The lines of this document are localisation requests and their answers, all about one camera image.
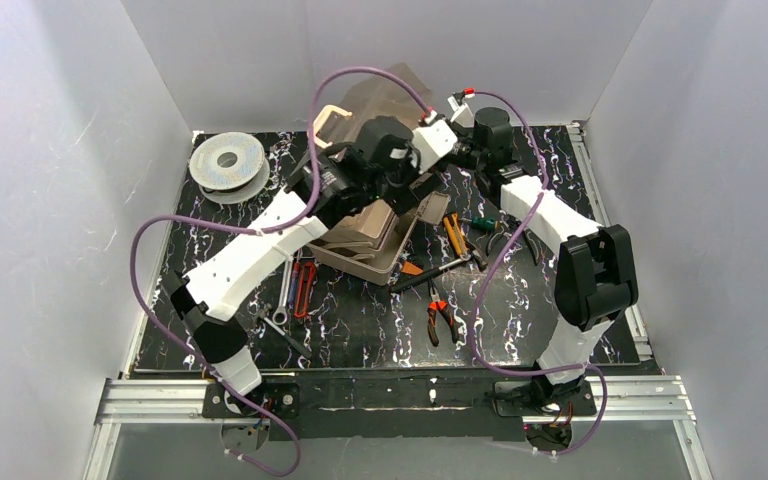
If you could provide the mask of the beige plastic tool box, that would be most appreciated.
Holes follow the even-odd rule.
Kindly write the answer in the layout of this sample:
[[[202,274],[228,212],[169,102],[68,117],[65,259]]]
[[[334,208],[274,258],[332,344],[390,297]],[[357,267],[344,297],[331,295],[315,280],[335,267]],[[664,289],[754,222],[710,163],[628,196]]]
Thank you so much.
[[[423,110],[410,93],[396,83],[372,75],[352,86],[336,104],[324,106],[317,114],[312,132],[321,149],[335,148],[322,156],[324,186],[336,180],[351,182],[340,170],[346,148],[355,140],[361,125],[377,116],[391,116],[412,132]],[[385,202],[372,200],[357,213],[347,216],[324,236],[310,244],[315,258],[336,270],[373,284],[390,279],[399,255],[410,238],[415,223],[439,223],[443,209],[434,206],[442,195],[435,191],[408,212],[395,212]]]

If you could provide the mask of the black handled hammer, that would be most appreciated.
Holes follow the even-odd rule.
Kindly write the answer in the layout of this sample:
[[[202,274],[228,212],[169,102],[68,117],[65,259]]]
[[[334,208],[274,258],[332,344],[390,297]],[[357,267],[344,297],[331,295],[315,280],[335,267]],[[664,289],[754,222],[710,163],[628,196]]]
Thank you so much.
[[[433,267],[429,270],[423,271],[420,274],[414,275],[406,280],[400,281],[390,286],[389,292],[391,294],[400,294],[405,290],[408,290],[412,287],[420,285],[428,280],[436,279],[437,277],[441,276],[442,274],[448,271],[454,270],[460,266],[463,266],[469,263],[474,263],[481,272],[485,271],[486,268],[488,267],[486,258],[481,254],[481,252],[477,248],[475,248],[472,244],[469,244],[468,251],[464,256],[461,256],[443,265]]]

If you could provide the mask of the steel combination wrench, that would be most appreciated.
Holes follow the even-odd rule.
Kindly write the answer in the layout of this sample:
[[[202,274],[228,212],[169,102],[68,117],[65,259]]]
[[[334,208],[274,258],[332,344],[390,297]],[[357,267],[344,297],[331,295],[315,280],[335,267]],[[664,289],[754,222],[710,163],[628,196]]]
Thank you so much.
[[[279,326],[284,325],[287,322],[287,304],[292,281],[293,264],[294,261],[292,258],[284,262],[279,297],[272,314],[272,321]]]

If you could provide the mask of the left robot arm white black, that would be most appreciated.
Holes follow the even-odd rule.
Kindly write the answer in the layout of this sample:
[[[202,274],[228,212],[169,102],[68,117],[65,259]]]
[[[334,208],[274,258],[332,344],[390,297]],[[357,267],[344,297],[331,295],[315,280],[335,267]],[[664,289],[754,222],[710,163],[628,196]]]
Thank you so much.
[[[213,257],[164,287],[196,351],[226,389],[246,395],[262,382],[247,332],[235,319],[243,301],[301,248],[346,251],[368,259],[387,246],[397,219],[414,211],[439,183],[438,163],[456,136],[437,113],[408,127],[393,116],[356,120],[345,112],[319,136],[266,209]]]

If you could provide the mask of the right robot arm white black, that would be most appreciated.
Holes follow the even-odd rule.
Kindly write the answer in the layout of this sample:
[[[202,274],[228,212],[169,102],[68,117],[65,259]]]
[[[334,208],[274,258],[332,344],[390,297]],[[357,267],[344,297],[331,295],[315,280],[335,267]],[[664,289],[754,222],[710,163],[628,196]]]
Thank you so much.
[[[513,152],[507,111],[479,109],[466,140],[477,160],[482,196],[531,230],[556,259],[558,320],[527,384],[499,392],[499,400],[530,409],[565,406],[578,394],[590,356],[603,335],[639,297],[632,242],[619,224],[603,226],[570,207],[526,173]]]

